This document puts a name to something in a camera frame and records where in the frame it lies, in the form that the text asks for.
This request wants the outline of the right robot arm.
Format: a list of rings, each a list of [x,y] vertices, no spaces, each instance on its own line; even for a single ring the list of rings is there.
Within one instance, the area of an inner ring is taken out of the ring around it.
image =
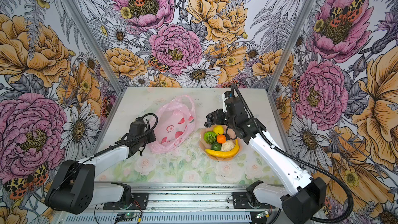
[[[278,189],[262,181],[256,181],[246,189],[251,206],[268,204],[283,210],[294,224],[309,221],[322,207],[326,184],[313,179],[292,159],[278,152],[278,144],[266,127],[256,118],[251,118],[243,100],[232,91],[222,95],[223,110],[216,120],[232,129],[249,148],[255,150],[274,171],[284,188]]]

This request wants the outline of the green bumpy fruit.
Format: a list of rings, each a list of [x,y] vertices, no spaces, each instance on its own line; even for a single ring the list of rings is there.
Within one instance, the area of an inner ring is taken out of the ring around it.
[[[209,144],[209,145],[212,145],[213,143],[216,143],[217,142],[217,134],[216,133],[214,133],[214,132],[212,132],[212,131],[208,131],[208,132],[206,132],[205,134],[204,134],[204,137],[203,137],[203,139],[204,139],[204,141],[207,143],[207,144]]]

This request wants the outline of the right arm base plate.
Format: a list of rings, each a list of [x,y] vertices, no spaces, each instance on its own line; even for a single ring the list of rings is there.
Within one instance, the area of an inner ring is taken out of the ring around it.
[[[233,192],[232,204],[234,209],[271,209],[271,205],[265,203],[250,203],[245,192]]]

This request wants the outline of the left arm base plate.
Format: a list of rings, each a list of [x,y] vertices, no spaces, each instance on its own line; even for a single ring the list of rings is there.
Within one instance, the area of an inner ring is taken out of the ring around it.
[[[126,201],[120,200],[118,202],[104,203],[103,209],[107,211],[146,210],[148,204],[148,198],[149,198],[149,193],[133,192]]]

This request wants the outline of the white garlic bulb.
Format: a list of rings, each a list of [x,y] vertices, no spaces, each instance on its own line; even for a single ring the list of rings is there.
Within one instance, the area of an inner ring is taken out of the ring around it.
[[[222,144],[221,146],[221,152],[228,152],[231,151],[232,149],[234,149],[235,147],[235,142],[230,140],[230,141],[226,141],[225,143]]]

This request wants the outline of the green avocado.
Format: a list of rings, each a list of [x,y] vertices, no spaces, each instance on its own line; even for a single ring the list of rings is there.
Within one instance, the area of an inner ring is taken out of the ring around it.
[[[222,148],[222,144],[220,144],[218,142],[214,142],[211,145],[211,150],[214,150],[214,151],[221,151],[221,148]]]

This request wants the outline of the pink plastic bag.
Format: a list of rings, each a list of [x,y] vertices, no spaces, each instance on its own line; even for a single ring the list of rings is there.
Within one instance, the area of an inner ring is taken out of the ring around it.
[[[195,130],[195,103],[188,95],[174,98],[155,114],[158,117],[154,129],[156,140],[149,144],[153,153],[163,154],[175,150]]]

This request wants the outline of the black grape bunch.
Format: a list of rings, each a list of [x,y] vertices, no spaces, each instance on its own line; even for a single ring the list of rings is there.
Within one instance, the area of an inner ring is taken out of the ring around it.
[[[204,126],[206,128],[210,128],[214,125],[224,125],[226,122],[225,118],[226,118],[226,113],[223,112],[223,109],[218,109],[216,111],[209,113],[206,116],[206,122],[204,123]]]

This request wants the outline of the yellow banana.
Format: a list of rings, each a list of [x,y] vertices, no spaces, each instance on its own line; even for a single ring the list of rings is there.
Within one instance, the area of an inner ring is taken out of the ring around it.
[[[239,149],[240,149],[240,146],[239,146],[238,140],[235,140],[234,148],[230,151],[215,151],[215,150],[211,150],[211,149],[205,149],[205,151],[208,155],[211,155],[213,157],[226,159],[226,158],[232,158],[236,154],[238,154]]]

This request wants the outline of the yellow lemon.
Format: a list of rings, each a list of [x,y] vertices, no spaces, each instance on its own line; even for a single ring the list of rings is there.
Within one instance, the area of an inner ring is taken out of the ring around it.
[[[224,128],[221,125],[217,125],[215,127],[213,127],[212,130],[216,135],[224,135]]]

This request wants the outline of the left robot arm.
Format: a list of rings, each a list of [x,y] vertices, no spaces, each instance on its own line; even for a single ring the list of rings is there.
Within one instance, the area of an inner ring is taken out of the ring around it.
[[[45,196],[45,205],[57,211],[80,214],[89,206],[111,203],[129,207],[133,202],[131,188],[123,183],[101,185],[95,178],[108,168],[124,161],[155,141],[156,124],[149,115],[138,117],[130,124],[128,133],[107,149],[81,160],[64,161]]]

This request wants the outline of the orange fruit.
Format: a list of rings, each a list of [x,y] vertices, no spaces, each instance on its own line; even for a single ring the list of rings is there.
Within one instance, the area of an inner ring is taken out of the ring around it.
[[[227,141],[227,138],[225,135],[221,134],[221,135],[217,135],[217,139],[216,139],[217,143],[219,144],[223,144]]]

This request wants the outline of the pink scalloped bowl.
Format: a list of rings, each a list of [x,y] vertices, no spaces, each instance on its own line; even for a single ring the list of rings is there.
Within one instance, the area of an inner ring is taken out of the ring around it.
[[[200,149],[212,160],[230,161],[243,149],[243,141],[225,125],[214,125],[200,131]]]

